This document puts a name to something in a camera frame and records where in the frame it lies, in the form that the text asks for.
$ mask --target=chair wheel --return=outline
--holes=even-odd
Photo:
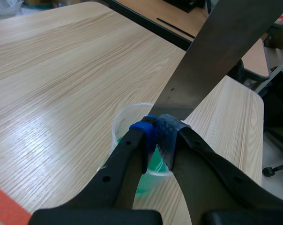
[[[262,173],[266,177],[274,176],[275,172],[272,167],[266,167],[262,170]]]

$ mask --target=black plastic arm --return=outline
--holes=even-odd
[[[249,221],[246,215],[253,216],[254,212],[241,213],[241,210],[256,209],[256,216],[262,214],[257,210],[283,210],[283,200],[262,189],[236,166],[216,154],[189,127],[178,132],[172,172],[180,185],[191,221],[195,225],[201,224],[202,216],[228,216],[222,210],[239,212],[239,215],[244,215],[245,221]]]
[[[156,119],[147,118],[156,126]],[[67,203],[34,212],[29,224],[161,225],[153,210],[132,210],[137,185],[147,164],[146,132],[131,128],[88,185]]]

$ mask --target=green liquid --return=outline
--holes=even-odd
[[[148,170],[158,172],[158,173],[164,173],[167,170],[166,165],[163,162],[157,147],[148,165]],[[155,184],[162,179],[163,179],[162,177],[155,177],[149,174],[142,175],[135,195],[142,195],[142,194],[149,192],[151,188],[154,187]]]

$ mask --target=clear plastic piece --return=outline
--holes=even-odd
[[[177,118],[162,114],[158,118],[157,145],[165,164],[172,170],[176,139],[179,130],[190,125],[178,120]]]

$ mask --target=light wood grain tabletop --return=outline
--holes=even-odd
[[[193,41],[194,38],[184,34],[178,29],[172,28],[159,19],[195,37],[209,16],[205,9],[195,7],[189,13],[186,13],[163,0],[116,1],[190,41]],[[269,76],[267,60],[264,53],[264,44],[261,39],[257,40],[253,47],[242,57],[242,60],[245,69],[251,73],[262,77]]]
[[[106,158],[116,113],[154,103],[184,53],[94,2],[0,21],[0,189],[30,213],[71,199]],[[257,94],[226,76],[186,122],[260,184]],[[174,178],[134,208],[190,223]]]

